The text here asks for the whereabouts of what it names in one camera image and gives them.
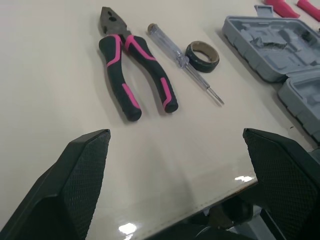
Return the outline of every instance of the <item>table surface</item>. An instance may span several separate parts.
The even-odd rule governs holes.
[[[123,74],[142,109],[138,122],[125,121],[98,49],[106,4],[146,39],[165,69],[179,102],[173,114],[164,114],[150,77],[124,54]],[[143,239],[254,183],[244,128],[314,148],[278,100],[279,86],[263,82],[222,36],[226,16],[256,16],[255,4],[259,1],[1,1],[0,228],[67,143],[99,129],[110,129],[111,141],[88,240]],[[301,20],[319,27],[291,5]],[[219,65],[203,76],[224,107],[151,41],[150,23],[182,49],[196,40],[217,49]]]

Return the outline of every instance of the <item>voltage tester screwdriver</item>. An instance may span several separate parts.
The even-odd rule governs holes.
[[[178,65],[193,76],[193,79],[207,91],[207,93],[216,98],[221,105],[224,101],[213,91],[209,83],[198,73],[197,70],[189,63],[189,58],[185,56],[180,48],[158,27],[157,24],[150,24],[148,26],[148,33],[155,43],[168,54]]]

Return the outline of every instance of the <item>pliers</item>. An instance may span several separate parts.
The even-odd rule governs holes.
[[[140,106],[125,82],[122,65],[122,44],[124,48],[149,72],[159,93],[164,111],[172,113],[178,109],[178,103],[170,81],[151,54],[146,40],[132,35],[126,23],[110,8],[103,7],[100,16],[102,31],[106,37],[100,40],[99,48],[106,60],[111,87],[126,118],[137,121],[141,117]]]

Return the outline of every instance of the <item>gray tool case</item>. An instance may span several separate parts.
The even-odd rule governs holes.
[[[320,143],[320,35],[296,18],[275,18],[273,7],[254,6],[258,17],[228,16],[222,32],[261,78],[283,83],[288,111]]]

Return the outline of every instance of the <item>pink and black handle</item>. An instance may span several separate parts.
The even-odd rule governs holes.
[[[142,112],[135,96],[126,84],[122,73],[121,45],[121,38],[117,34],[108,35],[99,42],[99,48],[106,60],[106,67],[112,91],[126,118],[129,121],[134,122],[141,117]]]
[[[151,54],[146,40],[140,36],[129,35],[126,38],[124,47],[151,75],[164,111],[166,113],[176,111],[178,109],[178,102],[170,81],[164,69]]]
[[[120,36],[112,34],[99,42],[99,48],[106,59],[112,89],[124,114],[129,121],[137,121],[142,113],[122,73],[121,43]],[[125,48],[151,75],[165,112],[172,113],[177,110],[178,103],[170,81],[163,68],[151,54],[146,41],[142,37],[129,35],[125,42]]]

